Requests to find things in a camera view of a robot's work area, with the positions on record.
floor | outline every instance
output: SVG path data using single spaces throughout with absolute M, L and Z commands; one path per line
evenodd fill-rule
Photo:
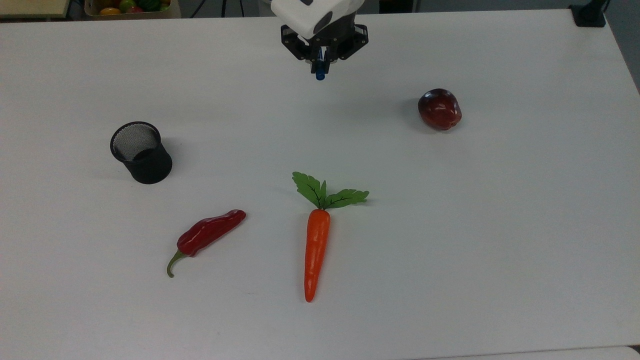
M 179 0 L 182 17 L 190 17 L 202 0 Z M 194 17 L 220 17 L 223 0 L 204 0 Z M 566 9 L 588 0 L 415 0 L 419 12 L 458 12 L 483 10 Z M 227 0 L 225 15 L 266 16 L 273 13 L 263 0 Z M 378 13 L 378 0 L 365 0 L 358 13 Z M 611 0 L 606 17 L 640 91 L 640 0 Z

chili pepper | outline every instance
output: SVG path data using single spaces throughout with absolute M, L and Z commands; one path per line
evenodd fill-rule
M 178 239 L 178 251 L 166 267 L 167 275 L 173 277 L 171 267 L 178 259 L 186 256 L 196 256 L 198 251 L 240 225 L 244 218 L 246 218 L 246 213 L 236 209 L 218 217 L 205 218 L 198 221 Z
M 333 195 L 326 194 L 326 181 L 320 181 L 299 172 L 293 173 L 298 192 L 313 203 L 317 209 L 311 211 L 307 221 L 307 248 L 305 250 L 305 300 L 311 302 L 316 295 L 320 270 L 324 260 L 331 216 L 325 209 L 366 202 L 369 192 L 344 189 Z

orange fruit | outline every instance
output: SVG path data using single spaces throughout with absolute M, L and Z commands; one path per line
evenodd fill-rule
M 100 15 L 118 15 L 119 13 L 122 12 L 120 11 L 120 9 L 116 8 L 104 8 L 100 10 Z

orange carrot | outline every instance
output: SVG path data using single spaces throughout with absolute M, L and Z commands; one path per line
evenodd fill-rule
M 326 181 L 320 181 L 299 172 L 293 173 L 293 181 L 298 185 L 298 192 L 316 205 L 307 222 L 307 249 L 305 251 L 305 300 L 311 302 L 316 295 L 320 270 L 324 260 L 326 242 L 329 238 L 331 216 L 325 209 L 366 202 L 369 192 L 344 189 L 327 196 Z
M 315 209 L 309 214 L 305 251 L 305 300 L 307 302 L 311 302 L 316 295 L 330 224 L 331 216 L 325 210 Z

watermelon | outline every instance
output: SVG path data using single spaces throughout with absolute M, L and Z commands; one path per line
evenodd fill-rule
M 160 10 L 160 0 L 139 0 L 138 6 L 146 12 L 156 12 Z

